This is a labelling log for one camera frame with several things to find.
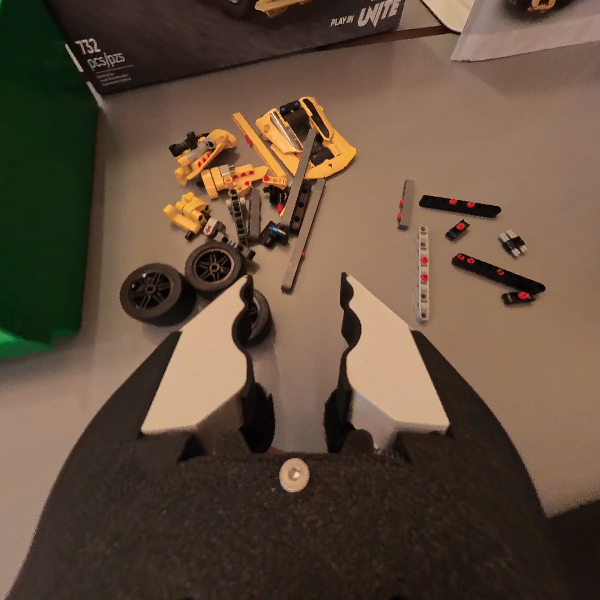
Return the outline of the plain black toy beam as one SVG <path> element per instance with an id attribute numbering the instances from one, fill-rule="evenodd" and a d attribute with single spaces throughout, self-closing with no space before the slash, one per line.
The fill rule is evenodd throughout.
<path id="1" fill-rule="evenodd" d="M 402 196 L 397 215 L 397 228 L 402 231 L 409 229 L 415 201 L 415 181 L 407 179 L 404 182 Z"/>

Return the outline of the grey toy beam red pins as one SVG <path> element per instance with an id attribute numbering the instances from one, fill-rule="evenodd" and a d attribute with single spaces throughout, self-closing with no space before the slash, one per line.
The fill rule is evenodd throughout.
<path id="1" fill-rule="evenodd" d="M 421 225 L 417 232 L 416 320 L 426 324 L 430 319 L 430 242 L 428 227 Z"/>

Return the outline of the black toy beam red pins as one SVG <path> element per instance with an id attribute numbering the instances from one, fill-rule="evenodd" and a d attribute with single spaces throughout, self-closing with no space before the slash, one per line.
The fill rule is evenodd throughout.
<path id="1" fill-rule="evenodd" d="M 424 194 L 419 201 L 419 206 L 427 209 L 435 209 L 438 211 L 473 215 L 476 217 L 496 218 L 502 211 L 500 206 L 478 203 L 474 201 L 465 201 L 456 198 L 432 196 Z"/>
<path id="2" fill-rule="evenodd" d="M 458 253 L 451 259 L 451 264 L 471 274 L 478 275 L 489 281 L 503 284 L 529 295 L 538 295 L 546 291 L 544 284 L 516 274 L 500 266 L 476 259 L 464 253 Z"/>

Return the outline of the long grey toy beam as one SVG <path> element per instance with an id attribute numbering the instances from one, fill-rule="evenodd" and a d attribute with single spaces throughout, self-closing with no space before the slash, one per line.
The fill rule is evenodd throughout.
<path id="1" fill-rule="evenodd" d="M 284 208 L 284 211 L 280 216 L 279 227 L 286 233 L 289 233 L 290 231 L 291 221 L 293 219 L 293 214 L 295 212 L 296 204 L 298 202 L 299 193 L 304 182 L 305 174 L 308 169 L 312 148 L 317 133 L 318 131 L 316 129 L 311 128 L 307 134 L 307 138 L 305 139 L 304 147 L 299 158 L 299 164 L 296 169 L 296 174 L 290 187 L 287 203 Z"/>

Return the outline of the black toy car box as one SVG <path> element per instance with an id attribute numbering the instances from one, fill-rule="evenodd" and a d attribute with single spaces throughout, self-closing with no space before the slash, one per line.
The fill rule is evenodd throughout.
<path id="1" fill-rule="evenodd" d="M 395 31 L 404 1 L 45 1 L 101 95 Z"/>

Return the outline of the partly built yellow toy car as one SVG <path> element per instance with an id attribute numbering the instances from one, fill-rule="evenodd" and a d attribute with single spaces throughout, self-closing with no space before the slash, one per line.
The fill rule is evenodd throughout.
<path id="1" fill-rule="evenodd" d="M 298 232 L 304 219 L 310 183 L 346 169 L 356 156 L 356 148 L 331 124 L 323 107 L 311 96 L 301 96 L 267 111 L 256 120 L 256 128 L 240 112 L 234 113 L 232 118 L 262 163 L 257 167 L 251 164 L 218 164 L 217 159 L 224 151 L 235 149 L 236 137 L 223 129 L 200 134 L 189 131 L 184 140 L 169 146 L 169 152 L 177 163 L 175 179 L 182 187 L 197 181 L 210 200 L 216 200 L 221 193 L 227 192 L 229 210 L 236 221 L 239 238 L 246 244 L 259 237 L 260 208 L 251 214 L 252 209 L 246 207 L 245 197 L 251 191 L 256 192 L 253 186 L 261 182 L 258 206 L 261 206 L 263 198 L 268 198 L 281 215 L 305 139 L 311 128 L 316 129 L 310 162 L 290 226 L 290 232 Z"/>

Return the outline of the green plastic bin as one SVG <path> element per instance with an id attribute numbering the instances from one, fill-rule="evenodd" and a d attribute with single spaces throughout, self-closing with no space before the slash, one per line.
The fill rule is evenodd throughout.
<path id="1" fill-rule="evenodd" d="M 44 1 L 1 1 L 1 359 L 82 318 L 97 101 Z"/>

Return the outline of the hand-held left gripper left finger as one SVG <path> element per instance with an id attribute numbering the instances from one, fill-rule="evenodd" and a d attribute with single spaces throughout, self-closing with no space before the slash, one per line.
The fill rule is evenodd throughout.
<path id="1" fill-rule="evenodd" d="M 179 330 L 142 434 L 192 434 L 212 453 L 222 433 L 243 425 L 242 397 L 254 384 L 244 348 L 253 291 L 252 276 L 241 277 Z"/>

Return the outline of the long dark toy beam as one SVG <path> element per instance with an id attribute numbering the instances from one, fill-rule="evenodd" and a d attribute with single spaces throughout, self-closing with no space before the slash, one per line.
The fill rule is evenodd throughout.
<path id="1" fill-rule="evenodd" d="M 311 234 L 314 219 L 320 205 L 320 201 L 323 196 L 323 191 L 326 186 L 325 179 L 318 179 L 314 184 L 310 199 L 308 201 L 308 207 L 304 212 L 304 219 L 302 221 L 301 228 L 296 238 L 296 243 L 290 255 L 289 263 L 284 273 L 284 277 L 281 283 L 282 293 L 292 293 L 295 285 L 296 276 L 299 271 L 300 264 L 304 257 L 305 247 L 308 243 L 308 239 Z"/>

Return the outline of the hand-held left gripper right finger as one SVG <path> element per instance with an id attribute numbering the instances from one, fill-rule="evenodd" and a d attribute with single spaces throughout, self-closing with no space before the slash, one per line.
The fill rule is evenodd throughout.
<path id="1" fill-rule="evenodd" d="M 369 433 L 378 451 L 400 433 L 446 434 L 449 418 L 410 326 L 347 273 L 340 305 L 347 342 L 337 387 L 342 423 Z"/>

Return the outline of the toy car instruction booklet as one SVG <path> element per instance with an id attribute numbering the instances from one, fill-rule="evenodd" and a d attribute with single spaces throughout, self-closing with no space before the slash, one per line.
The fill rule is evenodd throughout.
<path id="1" fill-rule="evenodd" d="M 599 41 L 599 1 L 475 1 L 451 60 L 479 62 Z"/>

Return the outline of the white booklet stand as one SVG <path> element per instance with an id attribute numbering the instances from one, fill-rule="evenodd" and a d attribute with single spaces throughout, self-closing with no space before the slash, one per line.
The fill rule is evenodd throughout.
<path id="1" fill-rule="evenodd" d="M 476 1 L 421 1 L 438 21 L 461 34 Z"/>

